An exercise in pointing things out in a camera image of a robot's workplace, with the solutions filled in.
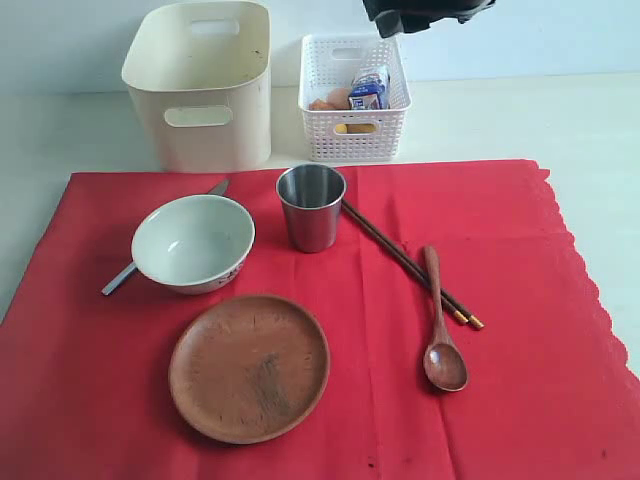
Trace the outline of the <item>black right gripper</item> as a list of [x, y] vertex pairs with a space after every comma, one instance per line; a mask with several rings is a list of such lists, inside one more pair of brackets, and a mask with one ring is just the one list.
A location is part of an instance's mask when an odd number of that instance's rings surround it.
[[443, 19], [454, 19], [464, 24], [495, 3], [495, 0], [363, 1], [368, 19], [376, 25], [381, 38], [425, 31]]

